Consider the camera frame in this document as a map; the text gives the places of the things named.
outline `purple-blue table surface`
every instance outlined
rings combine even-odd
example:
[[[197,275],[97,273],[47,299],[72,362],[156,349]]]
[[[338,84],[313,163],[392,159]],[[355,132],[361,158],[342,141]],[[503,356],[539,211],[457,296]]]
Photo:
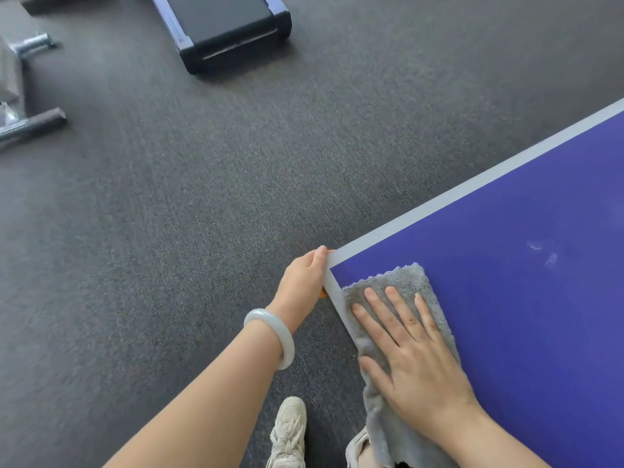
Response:
[[[624,112],[331,272],[414,262],[498,423],[555,467],[624,466]]]

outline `white sneaker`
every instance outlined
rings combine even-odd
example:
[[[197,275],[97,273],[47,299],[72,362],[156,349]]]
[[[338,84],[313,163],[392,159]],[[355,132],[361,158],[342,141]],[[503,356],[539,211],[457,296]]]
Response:
[[[306,468],[303,459],[308,416],[306,406],[299,397],[287,397],[277,412],[271,432],[273,448],[266,463],[267,468]]]
[[[347,445],[344,453],[347,458],[347,468],[359,468],[358,458],[364,449],[364,445],[368,442],[368,431],[366,426],[358,433]]]

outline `gray floor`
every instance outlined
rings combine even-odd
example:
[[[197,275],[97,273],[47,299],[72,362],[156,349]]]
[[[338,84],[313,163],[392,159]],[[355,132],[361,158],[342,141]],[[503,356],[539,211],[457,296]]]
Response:
[[[64,49],[31,63],[31,104],[71,124],[0,149],[0,466],[102,465],[294,256],[624,97],[624,0],[284,1],[288,48],[201,79],[150,0],[37,21]],[[344,466],[363,425],[332,307],[295,340],[245,467],[287,395],[308,404],[311,468]]]

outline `treadmill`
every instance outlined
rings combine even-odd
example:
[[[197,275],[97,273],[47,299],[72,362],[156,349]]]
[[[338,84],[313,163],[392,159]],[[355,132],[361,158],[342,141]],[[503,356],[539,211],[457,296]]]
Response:
[[[188,72],[238,46],[290,36],[290,12],[281,0],[153,0]]]

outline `white edge line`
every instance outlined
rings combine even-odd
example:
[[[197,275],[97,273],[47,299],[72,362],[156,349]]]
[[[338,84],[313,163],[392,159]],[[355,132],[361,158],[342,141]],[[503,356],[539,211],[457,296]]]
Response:
[[[566,141],[571,140],[573,137],[586,132],[594,126],[604,122],[605,120],[608,120],[611,117],[614,117],[615,115],[623,111],[624,98],[616,101],[612,105],[609,105],[608,107],[605,107],[600,111],[597,111],[597,113],[594,113],[584,120],[581,120],[578,123],[569,126],[565,130],[556,133],[549,138],[546,138],[544,141],[537,143],[529,149],[525,149],[523,152],[518,153],[513,157],[510,157],[509,159],[495,165],[487,171],[481,172],[480,174],[474,176],[472,179],[468,179],[466,182],[463,182],[460,185],[457,185],[456,187],[448,190],[447,192],[438,195],[437,197],[423,203],[422,205],[414,208],[413,210],[410,210],[407,213],[404,213],[394,220],[391,220],[388,223],[381,225],[379,228],[376,228],[371,232],[360,236],[358,239],[353,240],[351,243],[345,244],[342,248],[339,248],[335,252],[331,253],[327,262],[323,286],[325,287],[325,291],[327,292],[332,303],[334,304],[334,307],[336,307],[336,310],[340,315],[343,323],[346,322],[347,310],[344,304],[345,300],[343,298],[343,291],[338,285],[336,278],[331,273],[332,266],[336,266],[337,264],[346,261],[357,253],[360,253],[361,251],[369,248],[373,244],[385,240],[388,236],[394,235],[394,233],[401,231],[402,229],[412,225],[418,220],[422,220],[426,216],[431,215],[433,212],[437,212],[441,208],[446,207],[447,205],[455,202],[463,196],[474,192],[476,189],[481,188],[486,184],[489,184],[490,182],[498,179],[504,174],[511,172],[519,166],[526,164],[536,157],[541,156],[545,152],[556,148]]]

